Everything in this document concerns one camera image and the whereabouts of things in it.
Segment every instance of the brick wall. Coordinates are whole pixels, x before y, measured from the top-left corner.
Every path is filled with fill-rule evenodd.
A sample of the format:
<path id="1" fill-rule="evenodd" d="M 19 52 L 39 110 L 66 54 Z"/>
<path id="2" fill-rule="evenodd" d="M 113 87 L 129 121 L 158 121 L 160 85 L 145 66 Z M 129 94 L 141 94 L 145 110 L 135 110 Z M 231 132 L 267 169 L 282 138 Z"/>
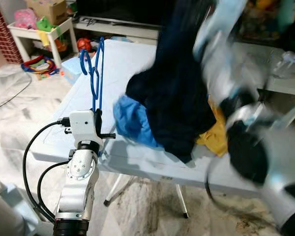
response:
<path id="1" fill-rule="evenodd" d="M 18 48 L 0 12 L 0 51 L 9 63 L 22 63 Z"/>

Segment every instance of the tv stand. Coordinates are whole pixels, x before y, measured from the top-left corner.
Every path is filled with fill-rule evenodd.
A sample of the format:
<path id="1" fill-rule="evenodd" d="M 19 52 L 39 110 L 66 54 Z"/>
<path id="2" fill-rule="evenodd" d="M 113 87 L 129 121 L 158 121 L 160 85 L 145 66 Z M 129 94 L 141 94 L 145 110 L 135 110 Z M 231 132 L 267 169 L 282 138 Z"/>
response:
<path id="1" fill-rule="evenodd" d="M 152 45 L 157 44 L 158 38 L 158 30 L 156 29 L 148 29 L 148 27 L 140 25 L 136 26 L 130 24 L 118 24 L 109 21 L 97 21 L 92 18 L 90 18 L 89 21 L 85 21 L 85 17 L 80 17 L 79 22 L 73 24 L 73 28 L 80 30 L 90 30 L 95 32 L 125 35 L 128 39 L 136 43 Z"/>

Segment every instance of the table surface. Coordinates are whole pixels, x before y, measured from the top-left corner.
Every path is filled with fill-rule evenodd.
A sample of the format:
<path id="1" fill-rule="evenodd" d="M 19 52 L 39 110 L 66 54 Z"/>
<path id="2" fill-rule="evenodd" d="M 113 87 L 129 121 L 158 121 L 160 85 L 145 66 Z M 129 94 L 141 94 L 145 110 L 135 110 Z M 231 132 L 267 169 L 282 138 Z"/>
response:
<path id="1" fill-rule="evenodd" d="M 273 70 L 284 53 L 279 48 L 248 43 L 234 43 L 233 48 L 239 77 L 252 81 L 259 89 L 264 86 L 264 78 L 269 76 L 268 69 Z M 295 64 L 284 72 L 283 79 L 270 75 L 266 90 L 295 95 Z"/>
<path id="2" fill-rule="evenodd" d="M 155 50 L 153 45 L 105 40 L 102 133 L 115 132 L 113 103 L 125 92 L 133 74 L 152 65 Z M 51 121 L 66 117 L 74 110 L 90 109 L 91 100 L 89 76 L 82 74 Z M 57 162 L 67 160 L 70 149 L 75 149 L 74 139 L 63 130 L 54 126 L 44 131 L 31 148 L 34 157 Z M 105 141 L 98 167 L 102 171 L 203 187 L 207 167 L 213 158 L 219 157 L 214 157 L 205 146 L 195 145 L 192 161 L 184 164 L 162 148 L 150 148 L 117 134 L 115 140 Z M 212 188 L 224 192 L 257 196 L 253 185 L 240 179 L 232 169 L 228 154 L 212 172 L 210 183 Z"/>

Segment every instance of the cardboard box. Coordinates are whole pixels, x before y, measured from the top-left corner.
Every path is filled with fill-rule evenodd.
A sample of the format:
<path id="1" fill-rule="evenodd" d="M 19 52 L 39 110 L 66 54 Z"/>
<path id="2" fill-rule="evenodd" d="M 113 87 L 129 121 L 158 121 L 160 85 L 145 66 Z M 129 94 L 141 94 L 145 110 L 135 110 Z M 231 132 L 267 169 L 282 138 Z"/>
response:
<path id="1" fill-rule="evenodd" d="M 28 8 L 32 8 L 36 15 L 45 16 L 50 24 L 60 25 L 67 19 L 67 5 L 65 0 L 26 0 Z"/>

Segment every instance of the toy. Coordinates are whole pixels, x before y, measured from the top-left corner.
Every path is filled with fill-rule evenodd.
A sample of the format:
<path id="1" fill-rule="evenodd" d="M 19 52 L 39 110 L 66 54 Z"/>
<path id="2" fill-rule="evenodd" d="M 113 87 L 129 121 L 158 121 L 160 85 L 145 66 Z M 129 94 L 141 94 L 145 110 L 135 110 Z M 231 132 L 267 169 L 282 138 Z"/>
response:
<path id="1" fill-rule="evenodd" d="M 50 32 L 53 29 L 46 17 L 42 17 L 39 21 L 36 22 L 37 28 L 42 31 Z"/>
<path id="2" fill-rule="evenodd" d="M 14 13 L 15 27 L 36 30 L 36 15 L 31 9 L 21 9 Z"/>
<path id="3" fill-rule="evenodd" d="M 59 69 L 56 68 L 55 63 L 50 58 L 43 55 L 22 63 L 21 68 L 25 72 L 31 72 L 40 75 L 53 75 L 59 72 Z"/>
<path id="4" fill-rule="evenodd" d="M 78 49 L 81 51 L 82 49 L 87 50 L 89 53 L 92 50 L 92 46 L 90 44 L 90 40 L 87 38 L 80 38 L 77 42 L 78 44 Z"/>
<path id="5" fill-rule="evenodd" d="M 65 42 L 63 40 L 61 41 L 59 39 L 56 39 L 55 44 L 56 44 L 57 49 L 58 49 L 59 52 L 64 52 L 65 50 L 67 50 L 68 46 L 65 44 Z"/>

